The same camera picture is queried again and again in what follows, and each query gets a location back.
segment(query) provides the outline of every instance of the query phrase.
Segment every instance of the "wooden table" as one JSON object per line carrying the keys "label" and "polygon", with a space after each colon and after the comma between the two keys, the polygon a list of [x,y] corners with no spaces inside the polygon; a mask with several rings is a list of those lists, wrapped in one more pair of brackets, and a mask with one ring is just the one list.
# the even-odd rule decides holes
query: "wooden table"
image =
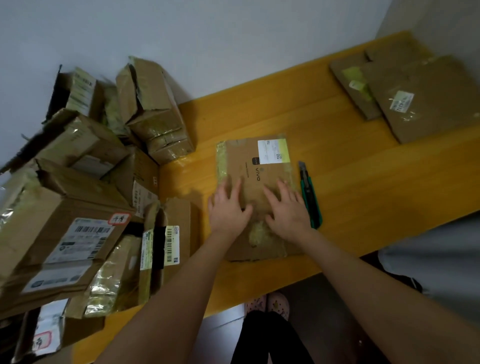
{"label": "wooden table", "polygon": [[[312,177],[321,232],[357,256],[478,210],[480,124],[399,145],[383,119],[362,118],[329,72],[332,59],[365,46],[180,105],[196,152],[161,168],[161,199],[193,201],[202,210],[205,239],[217,142],[285,133],[292,163],[306,162]],[[318,272],[307,256],[225,261],[205,315]],[[93,362],[138,309],[107,317],[103,331],[75,345],[73,363]]]}

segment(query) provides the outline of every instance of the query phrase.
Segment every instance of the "foot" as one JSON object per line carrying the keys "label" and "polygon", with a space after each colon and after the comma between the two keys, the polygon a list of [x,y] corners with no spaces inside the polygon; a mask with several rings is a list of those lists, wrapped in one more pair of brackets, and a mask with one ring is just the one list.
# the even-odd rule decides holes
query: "foot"
{"label": "foot", "polygon": [[250,311],[265,312],[266,306],[267,306],[267,295],[264,294],[263,296],[255,298],[254,300],[251,300],[250,302],[247,302],[245,304],[245,315]]}
{"label": "foot", "polygon": [[276,312],[288,321],[290,315],[290,305],[287,298],[280,292],[272,292],[267,298],[267,312]]}

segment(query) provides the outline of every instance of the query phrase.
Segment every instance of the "left hand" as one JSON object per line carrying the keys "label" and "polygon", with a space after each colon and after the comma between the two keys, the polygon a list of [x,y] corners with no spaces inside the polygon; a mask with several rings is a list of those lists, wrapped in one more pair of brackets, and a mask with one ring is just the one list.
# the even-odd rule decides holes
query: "left hand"
{"label": "left hand", "polygon": [[227,179],[225,178],[218,185],[215,193],[208,197],[208,214],[212,234],[223,234],[232,243],[247,226],[252,217],[253,206],[247,205],[245,211],[240,208],[241,179],[238,179],[232,188],[230,198],[227,196],[226,186]]}

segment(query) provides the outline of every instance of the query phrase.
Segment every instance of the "black pants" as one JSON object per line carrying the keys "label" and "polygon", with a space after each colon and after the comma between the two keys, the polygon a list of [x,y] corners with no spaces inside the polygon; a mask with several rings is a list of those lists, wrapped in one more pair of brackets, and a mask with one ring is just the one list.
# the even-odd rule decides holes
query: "black pants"
{"label": "black pants", "polygon": [[308,363],[313,360],[292,325],[276,312],[251,311],[245,317],[232,364]]}

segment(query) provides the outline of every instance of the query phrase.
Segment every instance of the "gray cloth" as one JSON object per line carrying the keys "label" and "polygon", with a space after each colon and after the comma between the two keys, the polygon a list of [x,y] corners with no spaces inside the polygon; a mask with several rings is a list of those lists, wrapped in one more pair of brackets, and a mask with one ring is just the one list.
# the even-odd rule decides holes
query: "gray cloth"
{"label": "gray cloth", "polygon": [[384,269],[416,279],[423,293],[480,327],[480,213],[381,249]]}

